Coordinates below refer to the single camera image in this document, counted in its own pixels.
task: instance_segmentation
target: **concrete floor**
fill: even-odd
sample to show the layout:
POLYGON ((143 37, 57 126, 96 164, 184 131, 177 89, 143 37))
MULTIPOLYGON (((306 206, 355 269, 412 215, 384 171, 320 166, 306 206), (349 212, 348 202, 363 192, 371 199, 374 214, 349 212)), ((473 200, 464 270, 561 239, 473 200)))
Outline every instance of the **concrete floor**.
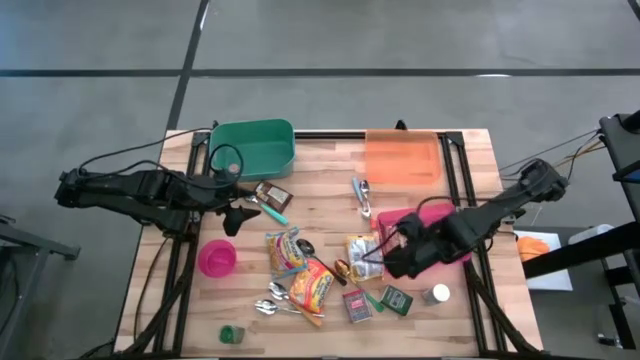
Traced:
MULTIPOLYGON (((0 69, 180 69, 198 4, 0 0, 0 69)), ((202 25, 194 63, 200 69, 640 64, 640 21, 625 0, 218 0, 202 25)), ((57 177, 88 157, 160 138, 177 83, 0 78, 0 213, 25 230, 82 246, 75 263, 52 258, 47 265, 29 314, 36 330, 21 339, 20 358, 70 358, 114 335, 140 227, 105 210, 58 207, 57 177)), ((639 88, 640 77, 623 76, 191 79, 177 128, 273 117, 300 129, 386 128, 402 118, 413 128, 488 128, 498 163, 506 165, 595 129, 601 116, 637 110, 639 88)), ((158 152, 124 154, 93 169, 156 159, 158 152)), ((631 220, 612 172, 606 152, 580 159, 570 191, 544 205, 535 223, 631 220)), ((585 350, 588 336, 561 330, 567 323, 584 330, 584 319, 540 318, 553 313, 540 304, 547 350, 601 356, 585 350)))

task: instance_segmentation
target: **snack bag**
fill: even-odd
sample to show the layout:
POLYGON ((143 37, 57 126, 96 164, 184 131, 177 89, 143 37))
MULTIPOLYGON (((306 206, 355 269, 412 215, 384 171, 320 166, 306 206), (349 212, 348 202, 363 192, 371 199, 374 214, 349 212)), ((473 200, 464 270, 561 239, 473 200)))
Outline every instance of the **snack bag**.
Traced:
POLYGON ((307 259, 309 268, 296 274, 289 297, 306 310, 318 314, 333 283, 333 275, 318 260, 307 259))
POLYGON ((365 281, 384 274, 382 264, 382 250, 378 249, 362 260, 362 256, 373 251, 378 246, 376 237, 370 235, 347 236, 347 253, 349 253, 349 264, 351 264, 353 279, 355 281, 365 281))
POLYGON ((296 245, 298 232, 298 228, 294 227, 285 232, 266 235, 273 279, 293 275, 307 268, 307 259, 296 245))

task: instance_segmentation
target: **pink bowl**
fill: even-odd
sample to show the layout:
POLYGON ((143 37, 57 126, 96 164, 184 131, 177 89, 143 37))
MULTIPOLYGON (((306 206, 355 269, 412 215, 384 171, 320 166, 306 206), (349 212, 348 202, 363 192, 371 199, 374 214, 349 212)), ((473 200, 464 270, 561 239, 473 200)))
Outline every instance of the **pink bowl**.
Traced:
POLYGON ((198 255, 198 267, 208 277, 229 275, 236 264, 236 248, 226 240, 208 242, 198 255))

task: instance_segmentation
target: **wooden tabletop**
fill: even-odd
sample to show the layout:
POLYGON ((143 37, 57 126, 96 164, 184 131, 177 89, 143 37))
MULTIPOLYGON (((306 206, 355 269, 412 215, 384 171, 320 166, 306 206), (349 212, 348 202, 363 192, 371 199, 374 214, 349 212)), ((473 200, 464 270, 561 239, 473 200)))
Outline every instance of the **wooden tabletop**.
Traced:
MULTIPOLYGON (((464 133, 477 195, 486 197, 499 193, 502 186, 489 132, 484 129, 460 131, 464 133)), ((184 171, 191 137, 191 134, 187 134, 168 140, 160 162, 169 168, 184 171)), ((458 187, 464 194, 455 152, 453 158, 459 179, 458 187)), ((289 218, 291 225, 300 228, 300 236, 310 240, 315 245, 317 255, 327 263, 346 258, 344 242, 347 235, 370 233, 368 222, 362 220, 358 212, 359 203, 351 183, 353 176, 365 177, 364 140, 297 140, 294 173, 288 178, 273 181, 294 194, 284 215, 289 218)), ((433 195, 449 195, 444 172, 440 180, 429 186, 373 185, 371 203, 376 214, 383 210, 414 207, 421 199, 433 195)), ((244 201, 242 205, 252 206, 244 201)), ((205 215, 199 246, 213 239, 228 238, 221 230, 221 225, 222 217, 205 215)), ((477 355, 464 273, 460 265, 434 266, 416 280, 385 278, 362 283, 376 298, 380 298, 386 284, 392 284, 413 296, 414 302, 406 317, 387 309, 383 313, 374 313, 374 317, 368 321, 351 324, 342 294, 354 288, 352 285, 343 288, 337 282, 334 282, 325 300, 326 318, 320 329, 299 315, 278 313, 266 316, 257 312, 253 308, 254 302, 270 297, 267 284, 271 276, 264 236, 267 232, 282 230, 284 227, 262 214, 247 221, 238 236, 229 239, 238 253, 238 262, 232 275, 211 279, 196 269, 182 356, 477 355), (443 304, 426 306, 420 294, 437 283, 449 286, 451 298, 443 304), (241 344, 225 345, 218 341, 220 327, 227 324, 246 328, 241 344)), ((133 341, 135 308, 151 261, 163 240, 157 229, 144 228, 118 329, 116 350, 126 348, 133 341)), ((526 339, 541 349, 542 342, 514 238, 500 234, 494 240, 489 259, 500 306, 526 339)), ((143 329, 158 309, 169 248, 167 245, 163 249, 153 273, 142 306, 138 331, 143 329)), ((288 285, 290 281, 285 279, 282 283, 288 285)), ((483 319, 489 344, 493 344, 486 309, 483 319)), ((166 346, 170 346, 173 339, 172 320, 175 319, 170 319, 167 327, 166 346)))

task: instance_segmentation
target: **green bin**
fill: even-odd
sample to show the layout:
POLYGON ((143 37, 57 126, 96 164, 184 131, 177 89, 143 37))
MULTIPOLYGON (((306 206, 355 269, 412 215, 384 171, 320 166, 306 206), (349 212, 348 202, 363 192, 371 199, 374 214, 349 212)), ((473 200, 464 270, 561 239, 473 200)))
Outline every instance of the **green bin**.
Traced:
MULTIPOLYGON (((293 171, 295 157, 295 133, 290 122, 284 119, 243 121, 217 126, 211 132, 209 152, 221 145, 238 148, 244 160, 240 181, 258 181, 286 177, 293 171)), ((240 164, 235 151, 220 148, 211 157, 211 165, 229 169, 240 164)))

